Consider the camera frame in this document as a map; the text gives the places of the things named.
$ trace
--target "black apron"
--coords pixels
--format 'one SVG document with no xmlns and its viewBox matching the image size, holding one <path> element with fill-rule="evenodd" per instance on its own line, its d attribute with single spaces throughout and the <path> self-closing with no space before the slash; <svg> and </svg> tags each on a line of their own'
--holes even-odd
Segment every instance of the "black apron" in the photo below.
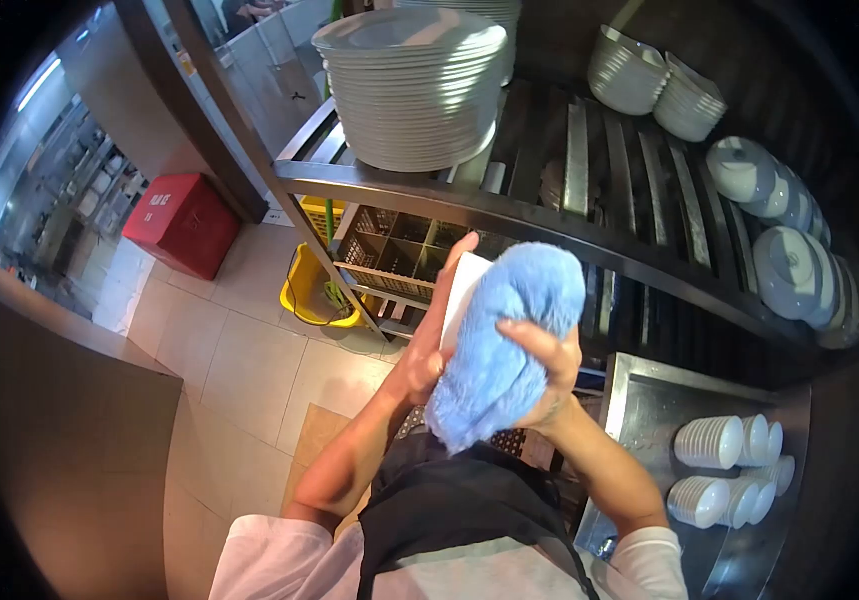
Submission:
<svg viewBox="0 0 859 600">
<path fill-rule="evenodd" d="M 359 600 L 370 600 L 375 576 L 397 569 L 401 559 L 504 537 L 539 546 L 598 600 L 568 541 L 556 486 L 542 471 L 483 443 L 447 458 L 429 433 L 395 441 L 359 524 Z"/>
</svg>

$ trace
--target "stack of white bowls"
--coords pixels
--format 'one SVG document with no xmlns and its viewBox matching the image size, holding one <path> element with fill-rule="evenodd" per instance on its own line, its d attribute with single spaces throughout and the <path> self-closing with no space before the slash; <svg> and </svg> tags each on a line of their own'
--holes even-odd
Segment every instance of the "stack of white bowls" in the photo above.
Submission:
<svg viewBox="0 0 859 600">
<path fill-rule="evenodd" d="M 506 30 L 450 8 L 362 12 L 318 30 L 347 144 L 389 171 L 435 171 L 495 133 Z"/>
<path fill-rule="evenodd" d="M 830 246 L 830 228 L 803 180 L 756 142 L 725 137 L 712 145 L 706 165 L 719 193 L 740 209 L 766 225 L 793 228 Z"/>
<path fill-rule="evenodd" d="M 502 84 L 513 78 L 516 62 L 516 23 L 522 10 L 522 0 L 394 0 L 397 7 L 437 7 L 466 11 L 492 19 L 506 30 L 506 48 L 503 50 Z"/>
<path fill-rule="evenodd" d="M 742 450 L 738 416 L 707 416 L 683 425 L 673 441 L 676 458 L 690 467 L 729 469 Z"/>
<path fill-rule="evenodd" d="M 792 481 L 783 470 L 792 457 L 780 457 L 783 426 L 765 416 L 708 416 L 684 425 L 673 440 L 676 458 L 704 469 L 745 466 L 740 477 L 687 477 L 669 491 L 666 506 L 677 521 L 705 529 L 713 524 L 738 529 L 757 524 L 769 512 L 773 497 Z"/>
<path fill-rule="evenodd" d="M 624 114 L 648 114 L 669 79 L 659 51 L 602 25 L 587 74 L 596 100 Z"/>
<path fill-rule="evenodd" d="M 669 82 L 653 108 L 653 117 L 676 138 L 701 142 L 726 112 L 726 102 L 715 83 L 669 52 L 666 64 Z"/>
<path fill-rule="evenodd" d="M 725 479 L 695 475 L 673 484 L 666 508 L 676 521 L 706 529 L 719 521 L 729 501 L 730 489 Z"/>
<path fill-rule="evenodd" d="M 784 319 L 806 322 L 816 342 L 839 350 L 859 341 L 859 268 L 786 226 L 753 244 L 759 297 Z"/>
<path fill-rule="evenodd" d="M 764 481 L 771 481 L 776 486 L 776 496 L 785 494 L 795 474 L 796 459 L 791 456 L 781 456 L 779 460 L 769 466 L 744 468 L 739 472 L 740 477 L 753 477 Z"/>
</svg>

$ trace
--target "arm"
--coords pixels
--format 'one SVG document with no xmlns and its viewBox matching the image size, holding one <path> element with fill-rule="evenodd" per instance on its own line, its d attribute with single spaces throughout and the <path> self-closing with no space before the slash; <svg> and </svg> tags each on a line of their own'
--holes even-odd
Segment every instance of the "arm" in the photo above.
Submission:
<svg viewBox="0 0 859 600">
<path fill-rule="evenodd" d="M 498 328 L 546 367 L 546 392 L 518 426 L 535 429 L 556 446 L 582 475 L 592 502 L 615 523 L 621 538 L 642 527 L 668 527 L 663 496 L 652 477 L 572 394 L 582 358 L 576 330 L 560 342 L 528 321 L 502 321 Z"/>
<path fill-rule="evenodd" d="M 425 404 L 443 372 L 439 353 L 443 318 L 456 261 L 479 242 L 475 233 L 459 241 L 440 271 L 432 302 L 406 352 L 362 411 L 309 466 L 283 508 L 284 519 L 319 523 L 333 533 L 352 512 L 379 469 L 389 442 L 409 410 Z"/>
<path fill-rule="evenodd" d="M 258 4 L 262 4 L 257 2 L 255 4 L 244 4 L 239 7 L 239 10 L 236 11 L 236 14 L 240 17 L 268 17 L 269 15 L 275 13 L 276 11 L 269 7 L 264 6 L 255 6 Z"/>
</svg>

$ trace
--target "cutlery basket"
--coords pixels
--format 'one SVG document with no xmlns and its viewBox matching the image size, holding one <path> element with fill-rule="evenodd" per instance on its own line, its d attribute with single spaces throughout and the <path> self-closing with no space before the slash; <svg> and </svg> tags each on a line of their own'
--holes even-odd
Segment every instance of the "cutlery basket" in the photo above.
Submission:
<svg viewBox="0 0 859 600">
<path fill-rule="evenodd" d="M 333 262 L 361 285 L 429 301 L 449 250 L 469 231 L 451 222 L 360 206 Z M 478 233 L 475 253 L 489 260 L 516 243 L 487 231 Z"/>
</svg>

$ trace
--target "person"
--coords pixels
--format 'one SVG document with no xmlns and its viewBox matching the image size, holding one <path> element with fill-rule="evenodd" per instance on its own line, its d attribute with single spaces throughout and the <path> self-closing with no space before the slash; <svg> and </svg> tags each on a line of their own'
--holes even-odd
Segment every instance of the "person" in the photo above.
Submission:
<svg viewBox="0 0 859 600">
<path fill-rule="evenodd" d="M 517 426 L 550 440 L 614 522 L 608 564 L 568 541 L 542 471 L 481 442 L 448 457 L 427 431 L 394 440 L 445 368 L 438 347 L 455 264 L 477 243 L 471 232 L 453 247 L 399 363 L 309 466 L 282 517 L 232 523 L 211 599 L 687 597 L 658 488 L 571 392 L 575 330 L 560 341 L 528 321 L 496 326 L 546 368 L 545 394 Z M 333 542 L 371 484 L 359 522 Z"/>
<path fill-rule="evenodd" d="M 232 40 L 255 25 L 257 17 L 268 17 L 288 4 L 288 0 L 223 0 L 223 17 L 228 30 L 226 39 Z"/>
</svg>

